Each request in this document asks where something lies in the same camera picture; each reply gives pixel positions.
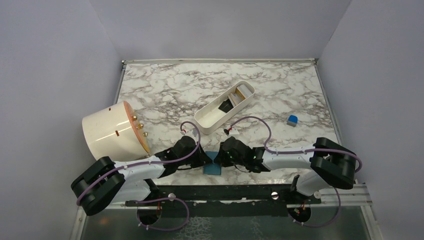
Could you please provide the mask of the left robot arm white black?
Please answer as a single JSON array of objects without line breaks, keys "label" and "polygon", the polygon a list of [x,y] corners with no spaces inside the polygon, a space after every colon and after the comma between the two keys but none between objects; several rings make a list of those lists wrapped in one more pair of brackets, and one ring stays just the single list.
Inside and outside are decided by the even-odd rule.
[{"label": "left robot arm white black", "polygon": [[183,136],[173,147],[145,159],[125,162],[101,157],[70,187],[77,205],[93,216],[112,203],[141,201],[152,205],[157,200],[155,179],[174,174],[183,166],[194,169],[210,163],[212,159],[201,145],[192,137]]}]

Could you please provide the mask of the white oblong plastic tray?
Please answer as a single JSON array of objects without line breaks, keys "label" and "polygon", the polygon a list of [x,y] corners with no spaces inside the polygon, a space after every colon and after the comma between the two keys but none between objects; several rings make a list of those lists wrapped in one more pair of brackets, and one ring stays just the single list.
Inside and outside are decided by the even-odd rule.
[{"label": "white oblong plastic tray", "polygon": [[237,82],[195,113],[197,127],[203,134],[211,134],[252,102],[255,92],[247,81]]}]

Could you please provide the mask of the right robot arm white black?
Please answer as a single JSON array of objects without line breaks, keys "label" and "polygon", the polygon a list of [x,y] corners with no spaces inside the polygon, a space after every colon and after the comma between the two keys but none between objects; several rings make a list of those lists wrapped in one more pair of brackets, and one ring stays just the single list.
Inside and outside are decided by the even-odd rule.
[{"label": "right robot arm white black", "polygon": [[312,145],[283,151],[251,148],[229,137],[220,144],[214,162],[221,167],[240,165],[252,173],[280,169],[308,170],[307,174],[296,176],[288,190],[289,199],[296,204],[327,187],[352,189],[355,174],[362,167],[361,160],[354,152],[325,137],[318,137]]}]

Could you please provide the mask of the blue leather card holder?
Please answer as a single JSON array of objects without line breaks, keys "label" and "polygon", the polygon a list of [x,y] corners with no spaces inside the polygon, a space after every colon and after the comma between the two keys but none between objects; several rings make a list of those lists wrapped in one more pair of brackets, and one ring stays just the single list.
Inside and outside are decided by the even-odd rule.
[{"label": "blue leather card holder", "polygon": [[215,158],[219,153],[217,151],[206,151],[205,153],[212,160],[212,162],[203,166],[203,174],[210,176],[220,176],[222,173],[221,166],[218,163],[215,163]]}]

